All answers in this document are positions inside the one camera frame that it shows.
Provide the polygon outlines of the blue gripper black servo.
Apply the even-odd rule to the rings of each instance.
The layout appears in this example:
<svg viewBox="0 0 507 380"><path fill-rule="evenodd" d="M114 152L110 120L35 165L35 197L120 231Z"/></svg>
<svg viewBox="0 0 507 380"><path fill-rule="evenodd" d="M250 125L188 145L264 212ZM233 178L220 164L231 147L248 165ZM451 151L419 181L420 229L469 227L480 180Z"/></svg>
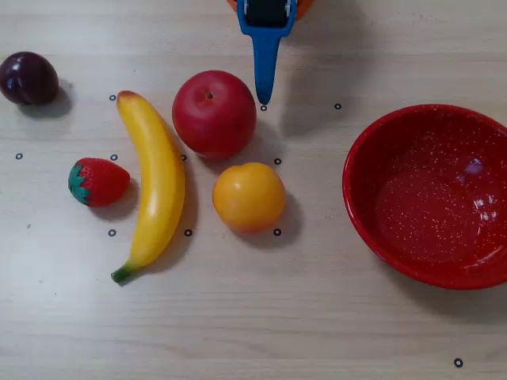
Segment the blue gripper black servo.
<svg viewBox="0 0 507 380"><path fill-rule="evenodd" d="M238 0L236 13L241 31L254 36L254 77L257 99L262 105L270 102L276 73L276 60L281 38L290 34L298 10L296 0ZM255 36L262 33L274 36Z"/></svg>

